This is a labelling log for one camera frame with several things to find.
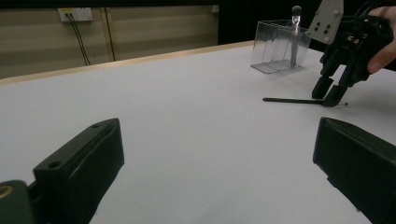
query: human hand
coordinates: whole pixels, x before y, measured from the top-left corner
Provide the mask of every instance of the human hand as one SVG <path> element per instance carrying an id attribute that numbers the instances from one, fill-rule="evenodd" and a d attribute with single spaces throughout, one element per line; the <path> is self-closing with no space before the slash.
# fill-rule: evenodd
<path id="1" fill-rule="evenodd" d="M 396 6 L 394 7 L 378 7 L 373 9 L 369 15 L 388 19 L 393 30 L 393 36 L 396 36 Z M 392 42 L 382 48 L 367 63 L 367 70 L 373 74 L 378 72 L 393 60 L 396 59 L 396 39 L 393 37 Z"/>

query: finger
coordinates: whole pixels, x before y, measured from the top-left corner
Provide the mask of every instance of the finger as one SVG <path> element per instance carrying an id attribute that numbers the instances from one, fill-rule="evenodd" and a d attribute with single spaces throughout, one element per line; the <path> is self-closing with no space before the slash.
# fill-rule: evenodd
<path id="1" fill-rule="evenodd" d="M 367 70 L 373 74 L 396 59 L 396 42 L 393 41 L 381 49 L 367 64 Z"/>
<path id="2" fill-rule="evenodd" d="M 370 11 L 369 15 L 394 20 L 396 7 L 378 7 Z"/>

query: electrical outlet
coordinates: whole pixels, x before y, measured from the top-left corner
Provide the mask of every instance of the electrical outlet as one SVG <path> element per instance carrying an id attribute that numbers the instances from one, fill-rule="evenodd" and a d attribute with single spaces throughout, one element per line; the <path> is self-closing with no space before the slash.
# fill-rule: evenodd
<path id="1" fill-rule="evenodd" d="M 76 21 L 92 21 L 92 12 L 90 7 L 76 7 Z"/>
<path id="2" fill-rule="evenodd" d="M 66 14 L 73 16 L 75 21 L 92 21 L 92 11 L 90 7 L 62 7 L 58 8 L 61 21 L 70 22 Z"/>
<path id="3" fill-rule="evenodd" d="M 219 5 L 212 6 L 212 13 L 219 13 Z"/>
<path id="4" fill-rule="evenodd" d="M 76 19 L 77 14 L 72 7 L 58 8 L 59 15 L 61 16 L 61 21 L 69 22 L 70 20 L 66 17 L 66 14 L 72 15 Z"/>

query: robotic arm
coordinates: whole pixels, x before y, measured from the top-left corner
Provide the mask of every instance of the robotic arm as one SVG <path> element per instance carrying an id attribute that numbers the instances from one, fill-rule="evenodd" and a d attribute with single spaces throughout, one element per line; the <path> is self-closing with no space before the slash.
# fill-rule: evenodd
<path id="1" fill-rule="evenodd" d="M 368 16 L 368 13 L 388 1 L 371 0 L 361 6 L 352 17 L 345 17 L 343 0 L 323 0 L 307 35 L 327 44 L 320 62 L 321 78 L 312 91 L 312 98 L 323 99 L 322 105 L 336 106 L 347 88 L 370 76 L 366 69 L 369 60 L 393 40 L 389 20 Z M 331 76 L 340 64 L 346 69 L 338 85 L 332 86 Z"/>

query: transparent box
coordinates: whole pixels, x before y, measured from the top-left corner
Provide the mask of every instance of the transparent box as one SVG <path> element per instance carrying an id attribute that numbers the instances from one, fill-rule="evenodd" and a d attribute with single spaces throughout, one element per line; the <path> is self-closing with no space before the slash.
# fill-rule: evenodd
<path id="1" fill-rule="evenodd" d="M 295 32 L 291 20 L 259 21 L 250 66 L 266 74 L 301 67 L 311 38 L 307 29 L 299 30 Z"/>

